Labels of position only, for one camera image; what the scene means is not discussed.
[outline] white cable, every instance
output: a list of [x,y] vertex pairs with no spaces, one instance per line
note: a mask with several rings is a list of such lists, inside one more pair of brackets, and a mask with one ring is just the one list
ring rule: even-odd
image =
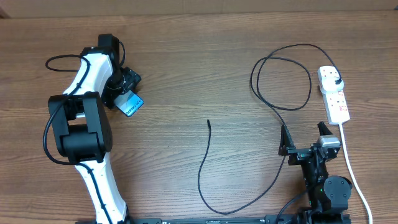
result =
[[358,192],[359,196],[362,199],[363,204],[366,207],[366,211],[367,211],[368,217],[369,217],[369,224],[373,224],[373,217],[372,217],[371,208],[369,207],[368,202],[365,199],[365,196],[362,194],[361,189],[359,189],[358,183],[356,182],[353,170],[351,168],[351,164],[349,163],[347,147],[346,147],[346,139],[344,137],[344,131],[343,131],[343,125],[341,123],[339,123],[338,127],[340,128],[341,142],[343,142],[344,157],[346,158],[346,163],[347,163],[347,168],[348,168],[349,174],[351,176],[351,179],[353,180],[353,183],[354,183],[354,186],[356,188],[356,191]]

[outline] white power strip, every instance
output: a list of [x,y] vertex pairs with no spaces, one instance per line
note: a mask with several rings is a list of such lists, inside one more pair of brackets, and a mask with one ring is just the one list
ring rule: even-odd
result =
[[347,168],[351,179],[354,183],[356,191],[362,199],[366,207],[366,211],[369,217],[369,224],[373,224],[372,211],[366,201],[361,189],[359,189],[358,183],[356,182],[351,164],[349,163],[346,140],[343,132],[343,123],[349,120],[349,113],[346,98],[344,96],[343,88],[344,82],[336,84],[335,80],[339,78],[337,70],[333,66],[322,66],[318,70],[319,87],[323,95],[323,101],[325,102],[326,114],[328,116],[329,124],[338,124],[341,134],[341,142],[343,143],[344,157],[346,159]]

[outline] wooden table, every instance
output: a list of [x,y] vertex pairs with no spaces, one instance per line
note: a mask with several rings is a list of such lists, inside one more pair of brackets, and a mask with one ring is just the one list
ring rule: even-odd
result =
[[[74,167],[48,160],[42,135],[47,100],[61,94],[74,73],[47,70],[54,55],[78,54],[112,33],[126,46],[125,65],[142,76],[145,105],[127,118],[107,110],[113,130],[112,167],[134,217],[221,217],[205,207],[197,189],[210,119],[210,152],[202,191],[217,210],[229,211],[257,197],[273,180],[280,123],[249,89],[257,59],[281,46],[307,42],[324,48],[346,83],[351,120],[345,124],[349,155],[375,223],[398,215],[398,13],[300,12],[204,16],[137,16],[0,20],[0,223],[73,223],[95,217]],[[326,121],[317,69],[329,65],[310,47],[287,49],[312,73],[313,90],[300,111],[281,111],[297,147],[318,138]],[[78,68],[76,59],[52,64]],[[301,105],[308,91],[302,68],[270,61],[260,89],[270,102]],[[336,126],[329,126],[339,135]],[[52,131],[49,148],[58,159]],[[343,153],[327,164],[330,175],[349,177]],[[227,217],[275,214],[304,189],[298,166],[287,163],[272,190]],[[303,198],[287,213],[307,205]],[[355,189],[353,223],[366,223]]]

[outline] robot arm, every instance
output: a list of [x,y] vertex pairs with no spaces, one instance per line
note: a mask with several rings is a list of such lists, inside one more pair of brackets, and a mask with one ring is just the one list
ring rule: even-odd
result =
[[[98,46],[86,47],[80,55],[89,61],[90,69],[81,87],[52,121],[55,142],[58,152],[76,164],[86,183],[95,207],[94,223],[128,223],[127,205],[120,196],[110,164],[112,132],[102,104],[109,109],[117,106],[131,116],[143,104],[133,93],[141,78],[130,68],[121,67],[119,40],[111,34],[99,35]],[[50,97],[50,114],[76,88],[86,70],[86,60],[81,59],[70,87],[63,95]],[[85,118],[86,124],[69,125],[68,121],[76,118]]]

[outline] wood grain surface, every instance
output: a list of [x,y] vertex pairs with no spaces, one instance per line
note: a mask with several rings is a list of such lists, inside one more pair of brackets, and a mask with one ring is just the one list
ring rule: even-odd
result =
[[[74,167],[48,160],[42,135],[47,100],[61,94],[74,73],[47,70],[54,55],[78,54],[112,33],[126,46],[125,65],[142,76],[144,106],[131,118],[107,110],[114,136],[112,168],[134,217],[221,217],[205,207],[197,190],[208,128],[212,140],[202,170],[208,203],[229,211],[257,197],[272,182],[280,123],[249,89],[254,63],[296,43],[324,48],[339,67],[351,120],[345,124],[349,156],[375,223],[398,215],[398,13],[290,12],[204,16],[136,16],[0,20],[0,223],[73,223],[95,218],[88,191]],[[326,121],[317,69],[329,65],[310,47],[277,54],[312,73],[312,96],[299,111],[281,111],[297,147],[318,138]],[[76,59],[52,64],[78,68]],[[298,66],[270,61],[260,89],[277,105],[301,105],[308,77]],[[329,126],[339,135],[336,126]],[[51,153],[55,148],[52,131]],[[327,164],[330,175],[350,179],[343,153]],[[304,189],[300,167],[287,163],[272,190],[250,207],[225,217],[275,214]],[[288,213],[307,205],[307,198]],[[353,223],[366,211],[353,189]]]

